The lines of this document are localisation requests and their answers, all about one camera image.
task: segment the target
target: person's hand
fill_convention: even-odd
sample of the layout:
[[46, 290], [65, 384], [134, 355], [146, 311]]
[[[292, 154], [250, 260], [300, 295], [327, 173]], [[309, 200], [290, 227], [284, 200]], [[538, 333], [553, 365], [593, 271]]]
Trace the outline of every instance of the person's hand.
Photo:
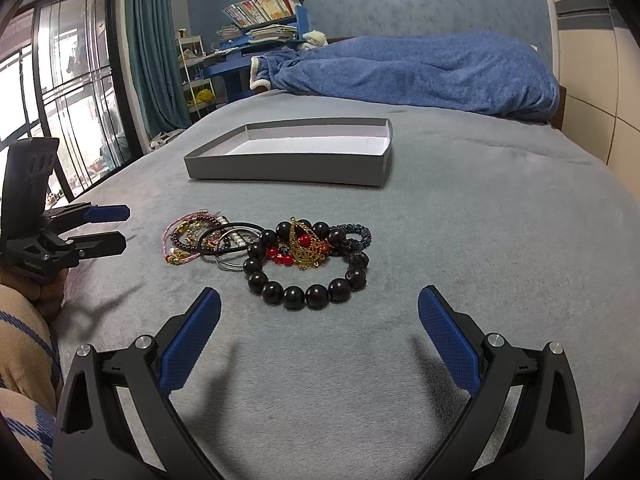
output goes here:
[[15, 274], [0, 266], [0, 283], [20, 292], [33, 303], [47, 323], [51, 323], [60, 312], [65, 297], [65, 280], [69, 269], [61, 270], [53, 283], [38, 285], [26, 276]]

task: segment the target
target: blue desk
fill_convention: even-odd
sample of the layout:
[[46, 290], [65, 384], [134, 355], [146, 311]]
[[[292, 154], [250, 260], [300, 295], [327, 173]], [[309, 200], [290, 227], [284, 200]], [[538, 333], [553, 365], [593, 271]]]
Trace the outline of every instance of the blue desk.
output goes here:
[[[248, 28], [243, 28], [242, 31], [245, 34], [250, 34], [252, 28], [261, 28], [271, 23], [279, 23], [281, 25], [288, 24], [298, 29], [298, 37], [302, 38], [303, 34], [309, 31], [308, 17], [305, 7], [296, 7], [296, 15], [276, 20], [274, 22], [263, 23], [261, 25], [252, 25]], [[231, 40], [229, 44], [220, 45], [220, 48], [229, 48], [230, 46], [239, 45], [240, 49], [230, 52], [226, 55], [226, 59], [216, 62], [212, 65], [203, 67], [203, 78], [209, 78], [214, 76], [222, 76], [225, 81], [226, 87], [226, 100], [229, 103], [251, 97], [255, 94], [255, 91], [243, 91], [242, 81], [240, 79], [240, 72], [251, 66], [251, 57], [257, 54], [268, 52], [270, 50], [280, 49], [283, 46], [289, 46], [296, 48], [300, 43], [304, 41], [295, 40], [282, 43], [281, 41], [265, 41], [263, 43], [247, 43], [248, 36], [241, 36], [236, 40]]]
[[270, 50], [280, 49], [283, 45], [295, 48], [300, 43], [303, 42], [287, 41], [287, 43], [282, 43], [281, 41], [265, 41], [264, 43], [249, 44], [241, 47], [240, 50], [227, 54], [224, 61], [204, 67], [202, 69], [202, 76], [203, 78], [214, 77], [217, 75], [222, 76], [222, 79], [225, 81], [226, 100], [229, 103], [251, 97], [255, 94], [255, 91], [242, 90], [240, 72], [251, 66], [252, 56], [263, 54]]

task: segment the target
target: black bead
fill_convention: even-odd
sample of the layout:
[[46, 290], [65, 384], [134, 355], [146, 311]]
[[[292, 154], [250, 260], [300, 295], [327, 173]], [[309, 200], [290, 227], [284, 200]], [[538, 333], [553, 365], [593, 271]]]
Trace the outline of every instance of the black bead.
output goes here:
[[353, 253], [353, 251], [358, 250], [358, 241], [353, 238], [347, 238], [340, 244], [340, 255], [341, 256], [349, 256], [349, 254]]
[[262, 270], [262, 262], [258, 258], [247, 258], [242, 264], [242, 270], [248, 276], [253, 272]]
[[353, 290], [358, 290], [367, 285], [367, 273], [364, 269], [349, 269], [344, 277]]
[[278, 282], [267, 282], [262, 288], [262, 298], [267, 303], [278, 304], [282, 301], [282, 285]]
[[340, 244], [343, 242], [346, 236], [347, 235], [345, 234], [344, 230], [335, 228], [331, 230], [326, 236], [326, 241], [329, 242], [329, 245], [331, 245], [331, 247], [339, 248]]
[[313, 226], [313, 230], [318, 238], [324, 240], [329, 234], [329, 224], [325, 222], [316, 222]]
[[[304, 224], [306, 225], [309, 229], [311, 229], [311, 222], [305, 218], [303, 218], [302, 220], [298, 220], [298, 223], [300, 224]], [[302, 227], [296, 227], [296, 235], [297, 236], [302, 236], [305, 235], [306, 231], [302, 228]]]
[[275, 231], [265, 229], [260, 233], [260, 243], [265, 247], [275, 247], [278, 244], [278, 237]]
[[280, 240], [289, 241], [289, 231], [291, 231], [290, 222], [280, 222], [276, 225], [276, 234]]
[[258, 260], [263, 261], [266, 256], [266, 250], [264, 245], [254, 242], [253, 244], [249, 244], [246, 248], [246, 253], [251, 258], [258, 258]]
[[287, 309], [300, 310], [305, 306], [305, 291], [295, 285], [288, 286], [284, 289], [282, 301]]
[[254, 272], [253, 274], [249, 274], [247, 278], [247, 283], [249, 284], [249, 289], [254, 294], [260, 294], [262, 292], [262, 288], [267, 284], [269, 279], [267, 275], [259, 270], [258, 272]]
[[322, 308], [329, 303], [329, 292], [324, 285], [311, 285], [305, 292], [306, 302], [310, 308]]
[[336, 278], [329, 283], [331, 301], [347, 301], [351, 295], [351, 285], [343, 278]]
[[369, 265], [369, 257], [362, 251], [355, 251], [349, 255], [349, 266], [353, 269], [366, 269]]

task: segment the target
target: gray box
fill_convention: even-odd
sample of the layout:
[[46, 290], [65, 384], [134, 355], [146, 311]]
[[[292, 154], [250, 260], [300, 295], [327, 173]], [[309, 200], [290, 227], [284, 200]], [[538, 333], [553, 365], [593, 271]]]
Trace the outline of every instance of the gray box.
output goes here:
[[184, 157], [191, 178], [382, 186], [391, 121], [320, 118], [240, 126]]

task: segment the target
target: window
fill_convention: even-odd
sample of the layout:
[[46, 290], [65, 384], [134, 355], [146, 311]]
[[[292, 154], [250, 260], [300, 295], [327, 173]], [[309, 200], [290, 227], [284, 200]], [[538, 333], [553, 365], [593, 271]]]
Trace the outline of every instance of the window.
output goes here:
[[[33, 84], [31, 44], [25, 44], [25, 38], [31, 39], [32, 17], [32, 10], [16, 16], [0, 38], [0, 50], [4, 48], [7, 54], [0, 62], [0, 200], [9, 146], [18, 139], [42, 136]], [[9, 48], [17, 48], [17, 51], [7, 53]], [[61, 200], [63, 196], [54, 173], [49, 178], [47, 208], [67, 203]]]
[[43, 129], [60, 139], [58, 159], [72, 198], [132, 160], [113, 84], [108, 0], [36, 6]]

